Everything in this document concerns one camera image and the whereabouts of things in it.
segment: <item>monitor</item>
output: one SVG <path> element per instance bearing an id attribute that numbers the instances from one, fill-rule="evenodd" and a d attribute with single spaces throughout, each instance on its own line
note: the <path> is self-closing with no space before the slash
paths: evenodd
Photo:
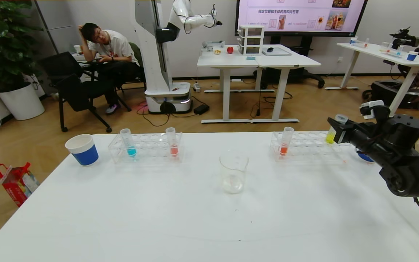
<path id="1" fill-rule="evenodd" d="M 265 35 L 354 37 L 368 0 L 237 0 L 239 25 L 263 25 Z"/>

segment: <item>white t-shirt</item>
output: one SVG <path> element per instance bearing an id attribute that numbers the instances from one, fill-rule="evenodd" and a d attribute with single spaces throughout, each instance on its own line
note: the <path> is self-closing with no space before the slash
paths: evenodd
<path id="1" fill-rule="evenodd" d="M 128 57 L 131 55 L 132 63 L 136 63 L 138 66 L 140 66 L 125 36 L 113 30 L 103 31 L 108 32 L 109 36 L 111 37 L 109 45 L 88 42 L 88 49 L 96 51 L 100 55 L 109 55 L 113 57 Z"/>

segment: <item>man's hand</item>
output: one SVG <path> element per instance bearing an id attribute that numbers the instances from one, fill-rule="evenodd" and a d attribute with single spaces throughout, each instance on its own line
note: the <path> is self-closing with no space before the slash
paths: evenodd
<path id="1" fill-rule="evenodd" d="M 113 58 L 109 55 L 100 55 L 100 57 L 100 63 L 113 61 Z"/>

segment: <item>orange liquid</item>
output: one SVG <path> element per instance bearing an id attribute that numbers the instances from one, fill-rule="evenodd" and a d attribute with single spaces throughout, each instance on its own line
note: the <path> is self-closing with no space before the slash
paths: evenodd
<path id="1" fill-rule="evenodd" d="M 171 147 L 171 155 L 172 156 L 177 156 L 177 154 L 179 153 L 179 149 L 177 147 Z"/>
<path id="2" fill-rule="evenodd" d="M 285 154 L 287 154 L 287 151 L 289 151 L 289 148 L 288 147 L 281 147 L 281 155 L 285 155 Z"/>

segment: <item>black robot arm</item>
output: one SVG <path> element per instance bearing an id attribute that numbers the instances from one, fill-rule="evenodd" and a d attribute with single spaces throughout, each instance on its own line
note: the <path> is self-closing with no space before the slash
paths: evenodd
<path id="1" fill-rule="evenodd" d="M 414 149 L 419 138 L 419 119 L 408 115 L 390 118 L 386 106 L 367 106 L 369 103 L 363 104 L 360 111 L 365 118 L 375 117 L 376 124 L 351 120 L 341 124 L 328 118 L 336 130 L 334 141 L 354 145 L 379 164 L 379 174 L 393 194 L 419 197 L 419 153 Z"/>

